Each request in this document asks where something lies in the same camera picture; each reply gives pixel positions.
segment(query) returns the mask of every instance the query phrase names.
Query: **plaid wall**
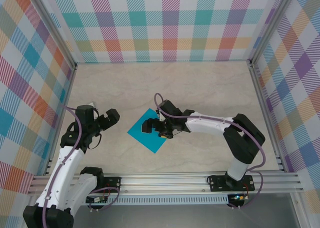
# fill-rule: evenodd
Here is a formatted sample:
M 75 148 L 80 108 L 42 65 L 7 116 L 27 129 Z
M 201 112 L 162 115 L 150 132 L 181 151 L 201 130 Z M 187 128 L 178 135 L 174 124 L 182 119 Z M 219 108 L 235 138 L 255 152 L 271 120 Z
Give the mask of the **plaid wall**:
M 292 0 L 256 71 L 289 170 L 300 174 L 319 226 L 320 0 Z
M 255 43 L 254 43 L 254 46 L 250 52 L 250 55 L 249 55 L 249 58 L 248 59 L 252 59 L 255 51 L 257 50 L 257 47 L 258 47 L 258 44 L 260 43 L 260 40 L 261 38 L 265 35 L 268 27 L 269 27 L 269 23 L 270 21 L 272 20 L 272 18 L 274 17 L 275 13 L 276 13 L 276 10 L 277 8 L 279 7 L 280 3 L 281 3 L 282 0 L 275 0 L 275 3 L 273 4 L 272 8 L 271 8 L 271 11 L 267 17 L 267 19 L 265 20 L 264 24 L 263 24 L 263 27 L 261 28 L 260 30 L 260 33 L 258 35 L 258 38 L 256 39 Z
M 0 0 L 0 227 L 22 222 L 71 68 L 30 0 Z
M 87 63 L 246 60 L 268 5 L 268 0 L 42 1 L 77 58 L 53 11 L 58 6 Z

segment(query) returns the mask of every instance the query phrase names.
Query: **marble surface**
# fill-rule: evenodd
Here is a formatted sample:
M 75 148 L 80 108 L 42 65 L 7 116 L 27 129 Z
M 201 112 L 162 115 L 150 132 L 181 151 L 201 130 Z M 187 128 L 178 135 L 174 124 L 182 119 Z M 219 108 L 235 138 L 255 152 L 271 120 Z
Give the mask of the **marble surface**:
M 127 131 L 148 109 L 155 109 L 154 93 L 160 92 L 182 111 L 234 117 L 245 114 L 266 136 L 266 164 L 260 170 L 278 169 L 264 118 L 245 62 L 119 63 L 79 65 L 68 106 L 94 101 L 102 114 L 110 108 L 120 121 L 102 133 L 101 144 L 88 150 L 77 172 L 85 166 L 104 172 L 151 173 L 225 171 L 232 154 L 223 136 L 180 133 L 154 154 Z M 74 121 L 66 112 L 60 136 Z M 58 145 L 54 161 L 57 160 Z M 260 163 L 257 155 L 253 165 Z

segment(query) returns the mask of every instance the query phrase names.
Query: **black motor bracket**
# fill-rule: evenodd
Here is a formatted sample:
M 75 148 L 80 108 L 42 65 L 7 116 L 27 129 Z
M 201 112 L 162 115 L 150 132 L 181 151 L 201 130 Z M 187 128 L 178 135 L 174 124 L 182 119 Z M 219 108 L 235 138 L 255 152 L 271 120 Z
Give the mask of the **black motor bracket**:
M 244 175 L 239 181 L 235 181 L 232 186 L 228 185 L 228 176 L 211 175 L 207 177 L 211 192 L 217 191 L 254 191 L 255 184 L 251 175 Z
M 87 167 L 83 168 L 83 170 L 80 172 L 80 175 L 81 174 L 92 174 L 93 176 L 96 177 L 96 187 L 94 189 L 103 188 L 104 172 L 101 168 L 87 166 Z
M 121 188 L 121 177 L 117 177 L 117 176 L 103 177 L 102 184 L 103 185 L 100 188 L 116 187 L 116 188 L 118 188 L 118 190 L 120 190 L 120 188 Z M 106 195 L 104 195 L 105 198 L 103 198 L 102 193 L 103 193 L 103 191 L 101 191 L 101 194 L 99 196 L 88 195 L 86 197 L 85 202 L 86 203 L 91 203 L 91 207 L 93 209 L 101 209 L 106 204 L 106 202 L 108 201 L 108 198 L 106 197 Z M 114 190 L 114 189 L 110 189 L 110 193 L 117 193 L 117 191 Z
M 76 108 L 75 114 L 79 118 L 82 128 L 82 134 L 77 149 L 81 149 L 86 153 L 89 145 L 92 143 L 93 137 L 97 137 L 101 131 L 109 129 L 115 125 L 119 119 L 120 115 L 116 109 L 109 109 L 106 114 L 98 116 L 94 119 L 94 112 L 97 111 L 92 105 L 80 105 Z M 61 138 L 60 146 L 63 148 L 65 146 L 74 146 L 79 136 L 79 126 L 75 121 L 69 125 L 66 133 Z
M 39 207 L 38 204 L 25 207 L 23 218 L 27 227 L 43 228 L 42 211 L 43 207 Z M 70 209 L 56 209 L 55 205 L 46 208 L 45 220 L 47 226 L 52 228 L 72 228 L 74 225 L 74 217 L 70 214 Z
M 178 109 L 170 100 L 164 100 L 162 103 L 159 104 L 159 107 L 166 113 L 174 116 L 190 116 L 194 113 L 194 110 L 185 110 L 182 112 Z M 152 133 L 152 129 L 154 128 L 156 132 L 158 132 L 159 137 L 165 137 L 168 139 L 172 139 L 174 137 L 173 131 L 185 131 L 190 133 L 189 129 L 186 126 L 187 119 L 186 118 L 170 118 L 163 113 L 161 113 L 158 109 L 156 110 L 158 116 L 162 116 L 163 120 L 160 118 L 156 119 L 147 119 L 142 124 L 142 132 L 143 133 Z
M 247 130 L 260 145 L 265 142 L 265 136 L 244 114 L 238 114 L 233 118 L 233 122 Z M 233 156 L 242 163 L 251 164 L 259 152 L 259 148 L 247 134 L 241 134 L 240 132 L 240 129 L 230 125 L 224 129 L 223 136 Z

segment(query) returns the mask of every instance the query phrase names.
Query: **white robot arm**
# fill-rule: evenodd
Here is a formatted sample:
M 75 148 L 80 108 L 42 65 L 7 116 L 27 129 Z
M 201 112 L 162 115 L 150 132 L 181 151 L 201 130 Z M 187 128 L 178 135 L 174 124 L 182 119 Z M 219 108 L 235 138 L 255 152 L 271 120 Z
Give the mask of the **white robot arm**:
M 97 112 L 97 118 L 94 117 L 94 111 Z M 75 186 L 70 188 L 76 168 L 93 137 L 101 138 L 101 131 L 105 131 L 119 121 L 120 116 L 115 109 L 108 110 L 106 114 L 107 117 L 99 116 L 98 111 L 90 105 L 77 107 L 75 115 L 81 124 L 81 132 L 78 123 L 74 122 L 62 136 L 59 157 L 44 191 L 34 206 L 28 205 L 24 209 L 23 217 L 27 227 L 42 228 L 44 223 L 50 228 L 72 227 L 74 216 L 86 197 L 94 189 L 100 189 L 106 185 L 101 168 L 85 167 Z
M 259 148 L 246 134 L 241 134 L 237 127 L 231 125 L 236 123 L 250 133 L 261 146 L 266 140 L 264 135 L 243 114 L 236 117 L 214 117 L 202 115 L 194 110 L 184 112 L 176 108 L 169 100 L 162 101 L 156 112 L 159 119 L 148 119 L 142 125 L 142 132 L 151 133 L 154 128 L 160 137 L 172 139 L 173 131 L 202 132 L 213 135 L 223 135 L 234 156 L 231 166 L 227 170 L 224 181 L 230 190 L 237 190 L 242 185 L 248 166 L 252 163 Z

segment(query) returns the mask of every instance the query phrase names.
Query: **blue cloth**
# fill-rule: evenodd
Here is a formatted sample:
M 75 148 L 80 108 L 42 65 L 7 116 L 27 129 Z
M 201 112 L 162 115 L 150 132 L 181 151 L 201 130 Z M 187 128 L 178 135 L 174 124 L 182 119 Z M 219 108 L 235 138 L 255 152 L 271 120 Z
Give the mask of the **blue cloth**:
M 144 121 L 150 118 L 158 118 L 157 113 L 152 110 L 148 109 L 144 115 L 132 126 L 132 128 L 128 131 L 128 134 L 151 150 L 153 153 L 156 153 L 160 147 L 165 142 L 165 138 L 161 138 L 158 136 L 158 132 L 155 129 L 152 129 L 151 134 L 142 133 L 142 124 Z

